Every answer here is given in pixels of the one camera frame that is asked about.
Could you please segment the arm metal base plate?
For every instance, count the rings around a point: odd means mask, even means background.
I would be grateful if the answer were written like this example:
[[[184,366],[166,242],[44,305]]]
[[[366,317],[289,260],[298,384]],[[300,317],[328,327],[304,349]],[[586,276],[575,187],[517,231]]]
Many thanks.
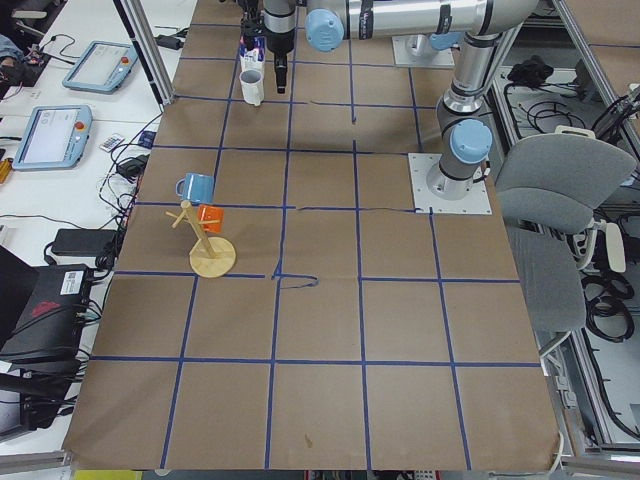
[[[491,215],[482,167],[473,176],[453,180],[440,169],[441,154],[410,153],[409,173],[414,209],[424,214]]]
[[[452,69],[452,47],[457,37],[450,35],[404,35],[392,38],[396,66]]]

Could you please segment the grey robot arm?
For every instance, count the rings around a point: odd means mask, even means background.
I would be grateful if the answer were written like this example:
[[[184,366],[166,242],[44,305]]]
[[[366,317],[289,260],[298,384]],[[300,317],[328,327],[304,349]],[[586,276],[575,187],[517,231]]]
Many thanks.
[[[453,79],[437,105],[444,152],[427,186],[445,200],[460,200],[491,149],[493,137],[478,119],[483,97],[533,1],[304,1],[305,34],[320,52],[347,39],[460,33]]]
[[[515,37],[536,6],[535,1],[308,1],[305,29],[310,45],[321,52],[347,39],[450,32]]]

